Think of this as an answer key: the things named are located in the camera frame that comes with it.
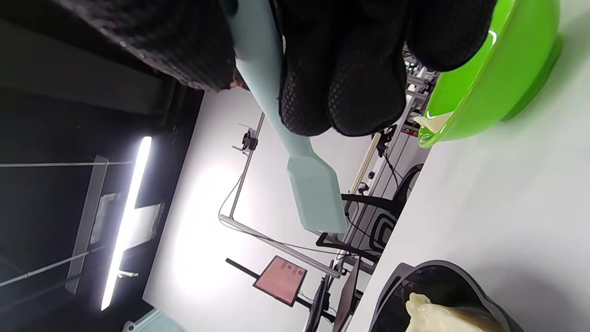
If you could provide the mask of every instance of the metal pole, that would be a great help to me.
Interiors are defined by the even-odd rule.
[[[426,82],[422,78],[408,75],[408,83],[420,86],[426,86]]]
[[[280,250],[284,253],[288,253],[289,255],[301,260],[302,262],[305,262],[305,263],[313,266],[314,268],[324,272],[325,274],[330,275],[332,278],[336,278],[336,279],[340,278],[340,273],[338,273],[338,271],[332,269],[331,267],[324,265],[324,264],[316,261],[315,259],[313,259],[307,255],[304,255],[304,254],[300,253],[299,251],[294,250],[293,248],[291,248],[289,246],[286,246],[280,242],[276,242],[276,241],[272,240],[270,237],[254,230],[244,224],[241,224],[241,223],[235,221],[231,217],[227,217],[222,214],[219,216],[219,219],[222,220],[223,222],[228,223],[231,226],[234,226],[235,228],[237,228],[243,232],[254,235],[254,237],[256,237],[257,239],[268,243],[269,245],[277,248],[278,250]]]
[[[17,277],[15,277],[15,278],[12,278],[12,279],[10,279],[10,280],[6,280],[6,281],[4,281],[4,282],[0,282],[0,288],[2,288],[2,287],[4,287],[4,286],[8,286],[8,285],[10,285],[10,284],[14,284],[14,283],[15,283],[15,282],[17,282],[17,281],[21,281],[21,280],[28,279],[28,278],[30,278],[30,277],[32,277],[32,276],[35,276],[35,275],[41,274],[41,273],[43,273],[43,272],[45,272],[45,271],[49,271],[50,269],[56,268],[56,267],[58,267],[58,266],[60,266],[60,265],[63,265],[63,264],[65,264],[65,263],[67,263],[67,262],[71,262],[71,261],[73,261],[73,260],[75,260],[75,259],[78,259],[78,258],[80,258],[80,257],[84,257],[84,256],[86,256],[86,255],[89,255],[90,253],[93,253],[93,252],[95,252],[95,251],[97,251],[97,250],[100,250],[100,249],[102,249],[102,248],[103,248],[103,247],[99,247],[99,248],[96,248],[96,249],[93,249],[93,250],[90,250],[90,251],[87,251],[87,252],[83,252],[83,253],[81,253],[81,254],[79,254],[79,255],[76,255],[76,256],[73,256],[73,257],[70,257],[70,258],[64,259],[63,261],[59,261],[59,262],[57,262],[57,263],[53,263],[53,264],[51,264],[51,265],[47,265],[47,266],[45,266],[44,268],[40,268],[40,269],[37,269],[37,270],[35,270],[35,271],[27,272],[27,273],[25,273],[25,274],[23,274],[23,275],[21,275],[21,276],[17,276]]]
[[[373,135],[373,140],[371,141],[371,145],[369,146],[369,149],[367,149],[367,152],[365,153],[365,157],[364,157],[362,163],[360,164],[360,168],[356,172],[355,181],[352,183],[352,188],[349,191],[350,194],[356,195],[357,190],[359,189],[360,182],[363,180],[363,177],[365,176],[365,173],[367,172],[367,168],[369,168],[369,164],[371,163],[371,159],[373,158],[373,155],[375,154],[375,150],[377,149],[377,144],[379,144],[380,139],[381,139],[381,133],[376,132]],[[349,205],[350,204],[347,202],[347,206],[346,206],[345,210],[348,209]]]
[[[260,128],[262,128],[262,123],[264,122],[264,112],[260,115],[260,120],[258,120],[258,126],[256,127],[256,132],[254,133],[254,139],[258,139],[258,134],[260,133]],[[244,172],[242,172],[242,176],[240,177],[240,183],[238,185],[238,190],[235,192],[234,203],[231,205],[230,210],[230,218],[234,217],[235,207],[238,205],[238,198],[240,197],[240,193],[242,192],[242,187],[244,186],[244,181],[246,180],[246,172],[248,171],[248,167],[250,167],[250,161],[252,160],[252,155],[254,154],[254,150],[248,153],[248,158],[246,159],[246,165],[244,166]]]
[[[71,277],[67,278],[67,279],[66,279],[66,280],[64,280],[64,281],[60,281],[60,282],[58,282],[58,283],[56,283],[56,284],[54,284],[54,285],[52,285],[52,286],[49,286],[49,287],[47,287],[47,288],[44,288],[44,289],[42,289],[41,291],[39,291],[39,292],[36,292],[36,293],[34,293],[34,294],[30,295],[30,296],[27,296],[27,297],[24,297],[24,298],[23,298],[23,297],[21,297],[21,298],[18,298],[18,299],[17,299],[16,301],[14,301],[13,303],[10,303],[9,305],[6,305],[6,306],[4,306],[4,307],[0,308],[0,314],[2,314],[2,313],[4,313],[5,311],[7,311],[7,310],[10,310],[10,309],[12,309],[12,308],[14,308],[14,307],[17,307],[17,306],[19,306],[19,305],[21,305],[21,304],[23,304],[23,303],[27,303],[27,302],[29,302],[29,301],[32,301],[32,300],[34,300],[34,299],[38,298],[38,297],[41,297],[41,296],[43,296],[43,295],[45,295],[45,294],[47,294],[47,293],[49,293],[49,292],[51,292],[51,291],[53,291],[53,290],[55,290],[55,289],[58,289],[59,287],[63,286],[64,284],[66,284],[66,283],[68,283],[68,282],[70,282],[70,281],[73,281],[73,280],[78,280],[78,279],[80,279],[81,277],[82,277],[82,273],[79,273],[79,274],[77,274],[77,275],[74,275],[74,276],[71,276]]]
[[[410,91],[410,90],[406,90],[406,95],[412,96],[412,97],[416,97],[416,98],[420,98],[420,99],[424,99],[424,100],[427,98],[426,95],[423,95],[420,92]]]
[[[18,167],[64,167],[64,166],[104,166],[127,165],[133,161],[107,161],[107,162],[33,162],[29,164],[0,164],[0,168]]]

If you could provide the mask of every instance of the green bowl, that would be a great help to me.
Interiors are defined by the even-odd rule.
[[[498,0],[481,49],[441,74],[424,116],[454,113],[439,132],[422,126],[420,147],[479,134],[524,109],[561,53],[558,25],[559,0]]]

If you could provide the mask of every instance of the dough in bowl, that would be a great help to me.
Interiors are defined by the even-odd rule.
[[[411,293],[406,332],[503,332],[498,322],[475,311],[433,304],[426,295]]]

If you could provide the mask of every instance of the wire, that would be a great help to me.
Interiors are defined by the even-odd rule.
[[[248,234],[250,236],[254,236],[254,237],[257,237],[259,239],[264,239],[264,240],[267,240],[267,241],[278,243],[280,245],[289,246],[289,247],[292,247],[292,248],[298,248],[298,249],[301,249],[301,250],[308,250],[308,251],[313,251],[313,252],[329,253],[331,255],[336,255],[336,257],[337,257],[336,259],[341,259],[341,258],[344,258],[344,257],[347,257],[347,256],[356,256],[354,254],[347,253],[347,254],[342,255],[341,258],[338,258],[338,253],[337,252],[326,251],[326,250],[319,250],[319,249],[313,249],[313,248],[308,248],[308,247],[304,247],[304,246],[292,245],[291,243],[280,242],[280,241],[271,239],[268,236],[260,236],[260,235],[257,235],[257,234],[248,233],[248,232],[245,232],[245,231],[243,231],[241,229],[237,229],[235,227],[232,227],[231,225],[226,224],[223,220],[221,220],[221,209],[223,209],[223,206],[227,203],[227,200],[230,199],[231,194],[238,187],[238,185],[239,185],[240,181],[242,180],[242,177],[243,176],[244,176],[244,173],[242,173],[240,175],[240,177],[238,178],[238,181],[234,185],[234,188],[232,188],[232,190],[230,191],[230,193],[226,196],[225,200],[223,201],[223,203],[221,203],[221,206],[219,207],[219,212],[217,213],[217,218],[218,218],[220,224],[222,224],[223,226],[225,226],[225,227],[227,227],[227,228],[229,228],[231,230],[235,230],[236,232],[240,232],[240,233],[243,233],[243,234]]]
[[[398,177],[396,176],[396,174],[399,176],[399,179],[403,179],[404,177],[395,170],[395,167],[391,164],[391,162],[389,161],[389,157],[386,154],[383,154],[383,157],[385,158],[385,162],[387,163],[387,166],[389,166],[389,169],[391,170],[391,173],[393,173],[394,175],[394,180],[395,180],[395,185],[397,187],[399,187],[399,181],[398,181]]]
[[[364,230],[360,229],[359,226],[355,225],[351,220],[350,217],[348,216],[348,214],[346,213],[346,218],[348,219],[348,222],[352,225],[352,227],[356,228],[359,232],[363,233],[364,235],[367,235],[369,238],[371,238],[371,236],[369,236]]]
[[[303,292],[299,292],[299,295],[301,295],[302,298],[304,298],[304,299],[306,299],[306,300],[308,300],[310,302],[313,302],[313,300],[311,298],[305,296],[305,294],[303,294]]]

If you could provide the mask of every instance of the pink screen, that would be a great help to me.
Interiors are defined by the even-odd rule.
[[[288,305],[293,305],[307,270],[276,256],[254,286]]]

